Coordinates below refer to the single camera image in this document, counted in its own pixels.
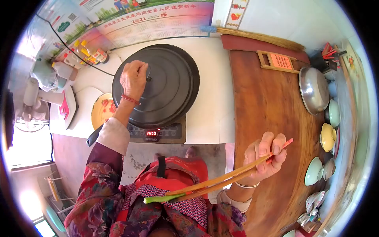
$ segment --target black pot lid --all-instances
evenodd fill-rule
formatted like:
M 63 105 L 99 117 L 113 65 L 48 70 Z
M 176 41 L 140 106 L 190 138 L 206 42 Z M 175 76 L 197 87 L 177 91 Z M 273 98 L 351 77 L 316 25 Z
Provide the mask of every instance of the black pot lid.
M 157 129 L 182 117 L 199 91 L 199 70 L 192 57 L 169 44 L 156 44 L 136 52 L 121 64 L 114 76 L 112 95 L 116 107 L 124 91 L 120 76 L 125 64 L 133 60 L 148 63 L 150 68 L 146 72 L 149 78 L 141 105 L 134 108 L 129 123 L 143 129 Z

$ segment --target qr code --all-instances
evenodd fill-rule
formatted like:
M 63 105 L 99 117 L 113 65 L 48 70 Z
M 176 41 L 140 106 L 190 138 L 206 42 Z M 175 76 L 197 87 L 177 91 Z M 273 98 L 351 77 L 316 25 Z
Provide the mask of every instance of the qr code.
M 70 20 L 75 20 L 75 18 L 76 18 L 76 15 L 75 15 L 74 13 L 71 13 L 71 14 L 69 15 L 69 19 L 70 19 Z

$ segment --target frying pan handle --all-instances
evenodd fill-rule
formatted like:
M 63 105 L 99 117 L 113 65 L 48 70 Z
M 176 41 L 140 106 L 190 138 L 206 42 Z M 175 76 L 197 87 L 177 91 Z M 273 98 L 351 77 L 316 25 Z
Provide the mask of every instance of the frying pan handle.
M 103 128 L 103 125 L 104 124 L 102 124 L 100 127 L 98 127 L 89 137 L 88 137 L 88 139 L 87 139 L 87 141 L 86 141 L 86 143 L 87 143 L 87 146 L 92 146 L 94 143 L 95 143 L 95 141 L 96 141 L 96 139 L 98 138 L 98 136 L 99 136 L 99 132 L 100 132 L 100 130 Z

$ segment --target chopsticks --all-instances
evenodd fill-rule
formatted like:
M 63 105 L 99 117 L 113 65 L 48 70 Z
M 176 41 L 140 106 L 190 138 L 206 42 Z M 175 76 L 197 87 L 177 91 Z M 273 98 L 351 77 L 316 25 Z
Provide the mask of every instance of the chopsticks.
M 293 139 L 291 138 L 284 143 L 282 148 L 285 148 L 286 146 L 288 146 L 292 142 L 293 142 Z M 232 184 L 232 183 L 234 183 L 234 182 L 236 182 L 236 181 L 238 181 L 238 180 L 240 180 L 246 176 L 249 176 L 252 172 L 255 171 L 257 165 L 259 165 L 263 161 L 266 161 L 267 159 L 269 159 L 273 155 L 274 154 L 272 152 L 270 152 L 267 156 L 261 157 L 258 160 L 254 161 L 248 165 L 245 165 L 245 166 L 240 167 L 236 170 L 233 170 L 233 171 L 231 171 L 227 174 L 224 174 L 218 178 L 207 180 L 207 181 L 201 182 L 199 184 L 195 184 L 195 185 L 192 185 L 192 186 L 189 186 L 186 188 L 182 188 L 182 189 L 179 189 L 176 191 L 167 192 L 165 194 L 165 196 L 163 196 L 163 197 L 145 198 L 144 203 L 155 202 L 155 200 L 158 202 L 162 202 L 161 200 L 165 200 L 165 201 L 169 201 L 170 203 L 173 203 L 173 202 L 179 202 L 179 201 L 183 201 L 183 200 L 187 200 L 187 199 L 191 199 L 191 198 L 196 198 L 198 196 L 207 194 L 209 192 L 212 192 L 212 191 L 215 191 L 219 188 L 222 188 L 228 184 Z M 190 192 L 190 191 L 195 191 L 195 192 L 187 195 L 186 193 Z
M 322 55 L 325 63 L 327 63 L 331 69 L 337 71 L 337 68 L 339 68 L 339 66 L 337 64 L 337 63 L 339 63 L 339 56 L 341 56 L 342 54 L 345 54 L 345 53 L 346 53 L 346 50 L 338 53 L 330 45 L 330 43 L 327 42 L 323 51 L 321 52 L 321 55 Z

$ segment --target red bead bracelet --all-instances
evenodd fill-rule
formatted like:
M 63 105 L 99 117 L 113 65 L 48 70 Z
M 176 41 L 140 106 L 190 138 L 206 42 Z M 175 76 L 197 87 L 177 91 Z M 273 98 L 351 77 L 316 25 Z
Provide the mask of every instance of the red bead bracelet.
M 130 101 L 130 102 L 135 103 L 136 105 L 141 105 L 141 103 L 140 103 L 139 101 L 137 101 L 137 100 L 135 100 L 135 99 L 133 99 L 133 98 L 130 98 L 130 97 L 127 96 L 127 95 L 121 95 L 121 97 L 122 97 L 123 99 L 125 99 L 125 100 L 128 100 L 128 101 Z

